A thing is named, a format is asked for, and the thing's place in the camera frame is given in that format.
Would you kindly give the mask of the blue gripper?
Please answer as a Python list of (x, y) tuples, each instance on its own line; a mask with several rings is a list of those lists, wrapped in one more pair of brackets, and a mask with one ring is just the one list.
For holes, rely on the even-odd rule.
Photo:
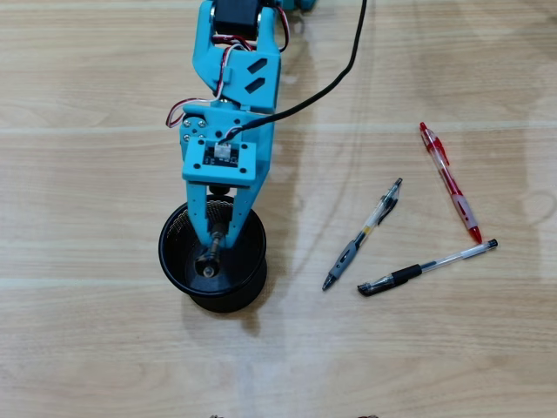
[(187, 104), (184, 112), (179, 134), (184, 160), (182, 177), (188, 181), (186, 193), (190, 222), (200, 243), (208, 245), (206, 185), (238, 188), (234, 197), (224, 196), (225, 201), (232, 203), (225, 247), (233, 248), (245, 230), (257, 198), (258, 190), (253, 187), (261, 186), (269, 171), (274, 126), (268, 124), (240, 132), (225, 143), (231, 148), (231, 155), (224, 161), (214, 157), (218, 141), (232, 127), (240, 127), (259, 118), (259, 115), (237, 110), (230, 104), (214, 107)]

